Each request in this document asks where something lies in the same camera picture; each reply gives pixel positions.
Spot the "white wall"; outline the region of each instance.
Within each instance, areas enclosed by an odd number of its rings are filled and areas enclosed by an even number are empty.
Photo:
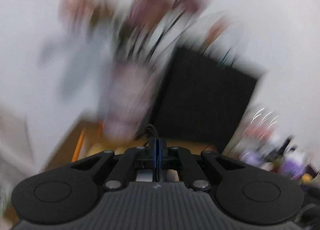
[[[209,10],[227,10],[246,25],[245,57],[269,70],[255,101],[282,115],[283,138],[295,134],[308,147],[319,136],[319,3],[214,0]],[[102,39],[72,37],[58,20],[58,5],[0,0],[0,104],[26,116],[37,168],[83,110],[97,109],[99,73],[111,58]]]

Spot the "black cable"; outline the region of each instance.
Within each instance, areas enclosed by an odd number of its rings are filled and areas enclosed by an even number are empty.
[[[159,139],[158,131],[153,124],[148,124],[146,126],[146,131],[150,130],[151,135],[157,139]]]
[[[208,148],[208,147],[209,147],[209,146],[211,146],[211,145],[212,145],[212,144],[209,144],[206,148]],[[204,148],[204,150],[203,150],[203,151],[205,151],[205,149],[206,149],[206,148]],[[203,152],[203,151],[201,151],[201,152]]]
[[[147,124],[145,133],[147,133],[147,138],[150,138],[150,136],[155,137],[156,139],[159,140],[159,135],[156,127],[153,124]],[[149,141],[145,142],[143,146],[146,146],[149,143]]]
[[[232,63],[231,63],[231,65],[230,65],[230,67],[232,67],[232,65],[238,60],[238,58],[239,58],[239,57],[234,57],[234,56],[233,56]]]
[[[226,59],[226,57],[228,56],[228,54],[229,54],[229,51],[230,51],[231,49],[229,49],[228,51],[227,51],[227,53],[224,55],[224,57],[222,58],[222,60],[220,61],[220,63],[219,64],[221,64],[221,65],[223,65],[224,64],[224,60]]]

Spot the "wire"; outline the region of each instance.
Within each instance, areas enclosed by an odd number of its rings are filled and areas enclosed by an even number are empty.
[[[147,124],[145,132],[150,131],[150,134],[147,136],[150,138],[150,136],[155,137],[156,139],[159,139],[158,131],[156,127],[153,124]],[[143,146],[146,146],[149,143],[149,141],[145,142]]]
[[[221,65],[224,65],[225,59],[226,59],[226,57],[228,56],[230,50],[231,50],[231,49],[229,49],[229,50],[227,51],[227,53],[224,55],[223,59],[220,61],[220,64],[221,64]]]
[[[163,52],[165,52],[173,43],[175,43],[175,41],[177,39],[180,38],[180,36],[187,31],[189,28],[191,28],[193,25],[199,23],[199,21],[202,21],[203,19],[207,19],[208,17],[213,17],[213,16],[222,16],[222,14],[225,13],[225,11],[219,11],[219,12],[215,12],[215,13],[210,13],[208,15],[205,16],[201,16],[200,18],[198,18],[197,20],[193,21],[192,23],[190,23],[187,27],[185,27],[181,33],[178,34],[177,37],[175,37],[159,54],[157,57],[159,57],[160,55],[162,55]]]
[[[153,124],[147,124],[146,131],[150,131],[151,135],[157,139],[159,139],[158,131]]]
[[[210,147],[212,144],[209,144],[206,148]],[[204,150],[202,150],[201,152],[205,151],[206,148],[204,148]]]
[[[231,63],[231,65],[230,65],[230,67],[232,67],[232,65],[238,60],[238,58],[239,58],[239,57],[234,57],[234,56],[233,56],[233,60],[232,60],[232,63]]]

